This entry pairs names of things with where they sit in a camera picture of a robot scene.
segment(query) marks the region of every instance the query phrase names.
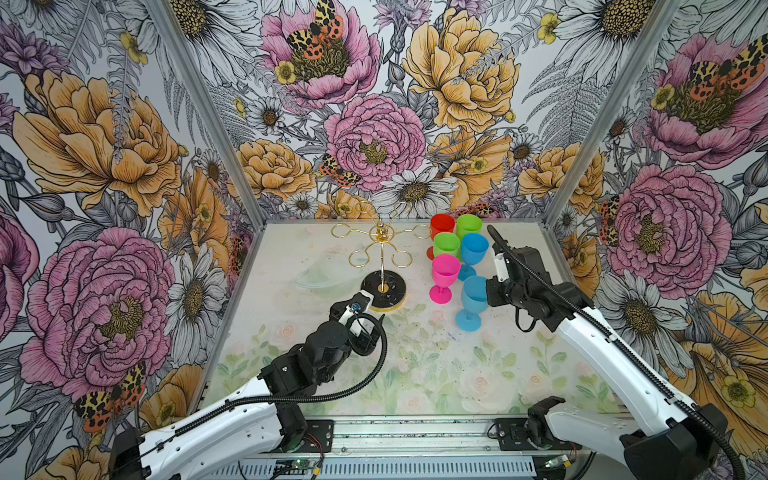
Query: wire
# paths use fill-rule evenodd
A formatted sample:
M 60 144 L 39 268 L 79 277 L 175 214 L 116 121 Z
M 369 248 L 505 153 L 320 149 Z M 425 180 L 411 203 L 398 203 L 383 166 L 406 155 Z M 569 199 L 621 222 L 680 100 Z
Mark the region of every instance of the wire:
M 243 477 L 243 480 L 248 480 L 245 478 L 245 474 L 243 473 L 243 467 L 240 466 L 240 460 L 237 461 L 237 470 L 240 471 L 240 476 Z
M 192 422 L 187 423 L 184 426 L 179 427 L 176 429 L 176 432 L 168 437 L 167 439 L 163 440 L 162 442 L 158 442 L 157 445 L 152 447 L 152 449 L 147 450 L 146 452 L 142 453 L 138 457 L 133 458 L 132 460 L 128 460 L 123 465 L 121 465 L 118 468 L 115 468 L 109 472 L 109 475 L 111 478 L 112 474 L 115 472 L 120 471 L 121 469 L 125 468 L 126 466 L 130 465 L 133 462 L 136 462 L 138 460 L 141 460 L 142 457 L 145 455 L 148 455 L 161 446 L 165 445 L 166 443 L 170 442 L 171 440 L 175 439 L 176 437 L 182 436 L 184 433 L 190 432 L 191 430 L 194 430 L 195 428 L 203 425 L 205 422 L 209 422 L 212 419 L 215 419 L 219 415 L 225 412 L 229 412 L 230 410 L 242 406 L 242 405 L 250 405 L 252 403 L 324 403 L 324 402 L 334 402 L 339 399 L 343 399 L 345 397 L 348 397 L 350 395 L 354 395 L 355 393 L 359 392 L 360 390 L 364 389 L 369 383 L 373 381 L 373 379 L 381 372 L 382 367 L 384 366 L 384 361 L 386 360 L 386 351 L 387 351 L 387 339 L 386 339 L 386 332 L 384 331 L 384 326 L 382 326 L 381 322 L 375 318 L 374 316 L 371 316 L 368 320 L 370 320 L 373 323 L 373 326 L 379 331 L 379 336 L 382 341 L 382 351 L 379 354 L 379 361 L 376 362 L 376 365 L 373 367 L 373 370 L 368 374 L 366 378 L 364 378 L 362 381 L 357 383 L 357 385 L 351 386 L 348 389 L 342 390 L 341 392 L 335 392 L 335 393 L 329 393 L 327 395 L 315 395 L 315 396 L 272 396 L 272 395 L 260 395 L 260 396 L 247 396 L 243 397 L 241 399 L 235 399 L 231 402 L 226 402 L 221 407 L 211 410 L 207 414 L 201 416 L 199 419 L 195 419 Z
M 523 327 L 520 326 L 520 309 L 518 307 L 515 307 L 515 325 L 517 325 L 518 328 L 523 333 L 528 333 L 531 330 L 533 330 L 534 327 L 536 326 L 536 319 L 533 319 L 533 321 L 531 322 L 531 326 L 529 326 L 528 329 L 524 329 Z
M 592 462 L 594 461 L 594 457 L 597 456 L 596 452 L 589 452 L 589 456 L 587 457 L 587 460 L 584 462 L 584 464 L 581 466 L 581 468 L 576 472 L 576 475 L 571 477 L 571 480 L 581 480 L 584 475 L 587 474 L 587 470 L 592 466 Z
M 498 420 L 495 420 L 495 421 L 494 421 L 494 422 L 491 424 L 491 426 L 489 426 L 489 427 L 488 427 L 488 431 L 485 433 L 485 436 L 486 436 L 486 437 L 488 437 L 488 438 L 490 438 L 490 439 L 493 439 L 493 440 L 498 440 L 498 435 L 493 435 L 493 436 L 491 436 L 491 429 L 493 429 L 493 427 L 495 427 L 495 426 L 497 426 L 497 425 L 499 425 L 499 424 L 500 424 L 500 422 L 499 422 Z
M 565 295 L 558 292 L 557 289 L 555 289 L 548 281 L 541 278 L 541 276 L 539 276 L 539 274 L 536 273 L 535 270 L 529 267 L 528 264 L 521 261 L 518 258 L 518 256 L 515 255 L 515 252 L 507 244 L 504 238 L 502 238 L 499 232 L 496 231 L 496 229 L 492 225 L 488 225 L 487 230 L 488 230 L 488 234 L 491 235 L 491 238 L 496 242 L 498 247 L 504 251 L 507 258 L 514 261 L 523 270 L 528 272 L 528 274 L 531 277 L 533 277 L 536 281 L 538 281 L 552 295 L 557 297 L 558 300 L 560 300 L 565 305 L 568 305 L 568 307 L 574 313 L 578 313 L 580 316 L 582 316 L 594 328 L 598 329 L 600 333 L 602 333 L 606 338 L 611 337 L 613 332 L 611 332 L 609 328 L 607 328 L 602 323 L 598 322 L 592 315 L 585 312 L 584 309 L 580 308 L 578 305 L 575 305 L 573 302 L 571 302 Z M 669 387 L 667 387 L 664 380 L 662 380 L 662 378 L 659 377 L 658 374 L 656 374 L 653 370 L 651 370 L 648 366 L 646 366 L 637 357 L 637 354 L 632 350 L 632 348 L 629 347 L 629 345 L 624 343 L 623 340 L 613 341 L 613 344 L 619 349 L 619 351 L 621 351 L 624 354 L 624 356 L 626 356 L 643 373 L 643 375 L 645 375 L 656 386 L 659 392 L 664 394 L 668 399 L 674 398 L 674 394 L 672 393 L 672 390 L 670 390 Z M 725 436 L 722 433 L 718 432 L 717 429 L 715 429 L 712 426 L 712 424 L 707 421 L 707 419 L 701 416 L 699 412 L 691 408 L 687 403 L 683 402 L 682 400 L 676 400 L 674 402 L 674 405 L 677 406 L 677 408 L 679 408 L 680 410 L 682 410 L 686 415 L 691 417 L 702 429 L 704 429 L 707 432 L 707 434 L 709 434 L 712 440 L 714 440 L 715 443 L 719 445 L 719 447 L 723 450 L 723 453 L 726 455 L 726 457 L 728 457 L 728 461 L 730 462 L 731 466 L 733 466 L 734 480 L 745 480 L 746 473 L 744 471 L 744 465 L 742 465 L 741 461 L 739 460 L 739 454 L 736 453 L 736 450 L 733 449 L 733 447 L 730 445 L 730 443 L 725 438 Z

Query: blue wine glass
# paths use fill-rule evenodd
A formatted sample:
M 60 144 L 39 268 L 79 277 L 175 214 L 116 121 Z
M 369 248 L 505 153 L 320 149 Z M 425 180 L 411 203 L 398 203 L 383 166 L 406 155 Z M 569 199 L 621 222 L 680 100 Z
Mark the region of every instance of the blue wine glass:
M 488 250 L 488 241 L 479 233 L 467 233 L 462 239 L 462 260 L 464 264 L 458 272 L 458 279 L 462 282 L 477 273 L 472 265 L 477 265 L 485 257 Z
M 480 328 L 480 315 L 478 314 L 488 308 L 485 278 L 482 276 L 470 276 L 464 281 L 462 305 L 464 309 L 456 314 L 456 325 L 466 332 L 477 331 Z

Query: butterfly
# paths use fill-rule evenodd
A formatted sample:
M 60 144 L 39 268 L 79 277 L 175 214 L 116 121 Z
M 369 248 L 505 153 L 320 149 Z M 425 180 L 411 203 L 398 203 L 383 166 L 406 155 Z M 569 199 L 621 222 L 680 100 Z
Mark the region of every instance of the butterfly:
M 763 35 L 722 65 L 714 61 L 699 61 L 690 66 L 689 79 L 693 86 L 690 96 L 696 101 L 707 100 L 715 90 L 721 94 L 726 88 L 746 90 L 766 69 L 763 60 L 768 57 L 768 34 Z
M 315 21 L 309 30 L 299 30 L 288 35 L 288 45 L 307 60 L 320 60 L 331 40 L 338 40 L 344 32 L 344 21 L 336 15 L 333 0 L 318 0 Z
M 600 206 L 600 215 L 603 217 L 603 220 L 600 220 L 600 241 L 609 247 L 615 247 L 619 244 L 619 234 L 616 231 L 616 226 L 614 225 L 614 218 L 616 217 L 616 213 L 618 211 L 618 195 L 614 195 L 613 197 L 607 199 Z
M 325 154 L 317 170 L 332 180 L 337 182 L 340 187 L 351 187 L 361 180 L 361 177 L 354 173 L 343 170 L 333 156 Z
M 137 405 L 147 391 L 144 384 L 146 373 L 147 366 L 141 361 L 111 390 L 91 392 L 75 402 L 74 411 L 85 422 L 83 430 L 88 433 L 100 432 L 113 415 L 119 416 L 123 410 Z

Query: orange flower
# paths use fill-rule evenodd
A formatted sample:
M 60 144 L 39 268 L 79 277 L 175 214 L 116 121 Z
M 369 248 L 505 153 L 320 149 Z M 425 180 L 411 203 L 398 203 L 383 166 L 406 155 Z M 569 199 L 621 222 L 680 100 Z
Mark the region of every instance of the orange flower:
M 224 219 L 227 209 L 214 195 L 218 187 L 201 168 L 194 169 L 191 181 L 184 184 L 184 194 L 175 192 L 157 219 L 161 245 L 172 253 L 182 250 L 197 254 L 206 244 L 214 251 L 214 259 L 227 272 L 230 259 L 229 224 Z
M 700 341 L 680 344 L 694 369 L 670 382 L 697 404 L 714 404 L 733 430 L 737 452 L 753 456 L 768 445 L 768 325 L 732 293 L 701 291 L 690 309 Z
M 315 218 L 347 218 L 371 220 L 379 218 L 373 205 L 362 197 L 339 190 L 334 196 L 327 196 L 328 204 L 320 204 Z
M 477 17 L 466 10 L 449 8 L 441 32 L 428 22 L 413 32 L 402 67 L 419 83 L 417 93 L 432 91 L 437 98 L 435 123 L 449 128 L 463 127 L 483 132 L 509 111 L 509 103 L 520 74 L 515 56 L 506 58 L 479 74 L 467 69 L 502 47 L 498 34 L 482 30 Z
M 590 298 L 600 283 L 600 259 L 598 239 L 586 234 L 576 237 L 576 232 L 563 242 L 563 254 L 576 278 L 578 287 Z
M 510 141 L 507 135 L 495 140 L 492 135 L 475 138 L 471 131 L 463 128 L 438 135 L 428 151 L 436 162 L 450 163 L 443 178 L 458 179 L 458 189 L 452 192 L 451 210 L 473 204 L 491 191 L 491 182 L 495 185 L 502 182 Z
M 308 192 L 316 185 L 312 164 L 288 145 L 257 140 L 240 145 L 236 153 L 257 198 L 267 192 L 288 200 L 291 195 Z M 237 196 L 231 177 L 227 188 L 233 197 Z
M 551 191 L 557 191 L 571 169 L 580 146 L 581 143 L 577 142 L 566 148 L 555 147 L 536 155 L 533 158 L 536 168 L 529 168 L 520 174 L 520 194 L 533 194 L 541 198 Z M 598 152 L 571 195 L 570 204 L 581 215 L 588 214 L 603 194 L 604 165 L 605 155 Z
M 195 390 L 203 379 L 203 367 L 182 365 L 165 376 L 157 391 L 141 405 L 139 416 L 154 429 L 187 416 Z
M 48 113 L 16 113 L 13 138 L 42 177 L 36 182 L 43 191 L 88 193 L 86 209 L 107 189 L 116 190 L 136 202 L 139 215 L 149 217 L 163 196 L 181 185 L 178 146 L 148 99 L 131 92 L 133 109 L 118 161 L 112 111 L 118 93 L 106 80 L 92 78 L 86 86 L 66 72 L 58 77 L 45 71 L 42 80 L 27 76 L 26 86 Z
M 69 447 L 27 480 L 107 480 L 108 473 L 108 453 L 94 446 L 86 455 L 79 447 Z

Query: pink wine glass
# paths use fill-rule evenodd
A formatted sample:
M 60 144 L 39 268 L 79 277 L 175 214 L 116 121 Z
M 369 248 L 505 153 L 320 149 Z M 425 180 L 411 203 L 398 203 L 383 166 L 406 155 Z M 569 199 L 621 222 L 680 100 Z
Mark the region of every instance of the pink wine glass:
M 439 305 L 445 305 L 453 298 L 449 288 L 458 279 L 462 263 L 453 255 L 444 253 L 432 261 L 432 279 L 436 285 L 429 291 L 429 298 Z

